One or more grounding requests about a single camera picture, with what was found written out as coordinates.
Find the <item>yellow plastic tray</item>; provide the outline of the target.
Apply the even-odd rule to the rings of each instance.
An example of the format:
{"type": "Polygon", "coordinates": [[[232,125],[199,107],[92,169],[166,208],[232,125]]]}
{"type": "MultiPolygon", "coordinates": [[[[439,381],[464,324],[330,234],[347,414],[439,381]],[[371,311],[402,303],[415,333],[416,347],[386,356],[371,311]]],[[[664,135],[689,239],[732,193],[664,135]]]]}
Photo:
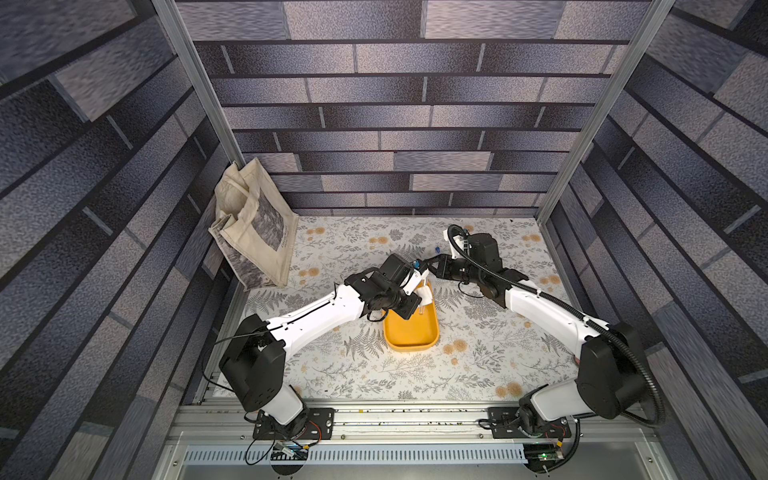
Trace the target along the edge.
{"type": "Polygon", "coordinates": [[[433,347],[440,337],[435,302],[418,307],[409,319],[389,312],[383,321],[383,332],[388,346],[397,352],[417,352],[433,347]]]}

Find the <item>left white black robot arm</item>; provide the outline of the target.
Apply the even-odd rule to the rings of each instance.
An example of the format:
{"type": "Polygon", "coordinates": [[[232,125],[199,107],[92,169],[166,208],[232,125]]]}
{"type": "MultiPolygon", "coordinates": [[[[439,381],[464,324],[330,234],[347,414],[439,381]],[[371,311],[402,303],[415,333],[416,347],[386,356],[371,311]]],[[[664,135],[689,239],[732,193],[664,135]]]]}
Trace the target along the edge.
{"type": "Polygon", "coordinates": [[[383,310],[413,314],[431,296],[417,289],[429,273],[410,269],[403,280],[390,280],[375,268],[353,274],[326,296],[288,314],[243,320],[219,361],[219,370],[244,411],[262,412],[287,426],[305,410],[285,383],[285,364],[301,349],[336,327],[383,310]]]}

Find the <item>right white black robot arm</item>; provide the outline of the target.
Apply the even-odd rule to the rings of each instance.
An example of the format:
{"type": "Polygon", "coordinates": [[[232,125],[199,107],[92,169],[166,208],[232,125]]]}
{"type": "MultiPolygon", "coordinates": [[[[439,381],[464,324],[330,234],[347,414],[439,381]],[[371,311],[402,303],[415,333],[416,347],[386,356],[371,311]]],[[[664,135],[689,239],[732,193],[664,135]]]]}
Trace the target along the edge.
{"type": "Polygon", "coordinates": [[[440,279],[477,285],[484,297],[532,321],[577,361],[575,378],[544,385],[519,400],[520,428],[533,432],[564,417],[624,416],[645,427],[665,419],[658,385],[628,325],[611,326],[585,314],[515,269],[494,272],[448,254],[424,260],[422,267],[440,279]]]}

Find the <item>white wipe cloth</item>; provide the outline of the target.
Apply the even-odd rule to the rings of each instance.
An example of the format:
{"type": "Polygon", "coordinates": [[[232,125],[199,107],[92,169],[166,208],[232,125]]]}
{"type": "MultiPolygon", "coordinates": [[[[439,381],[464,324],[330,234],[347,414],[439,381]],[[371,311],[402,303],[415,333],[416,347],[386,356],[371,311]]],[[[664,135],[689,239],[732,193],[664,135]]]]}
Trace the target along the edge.
{"type": "Polygon", "coordinates": [[[414,293],[419,297],[420,303],[418,307],[418,314],[424,315],[426,307],[433,303],[433,294],[428,282],[422,282],[415,290],[414,293]]]}

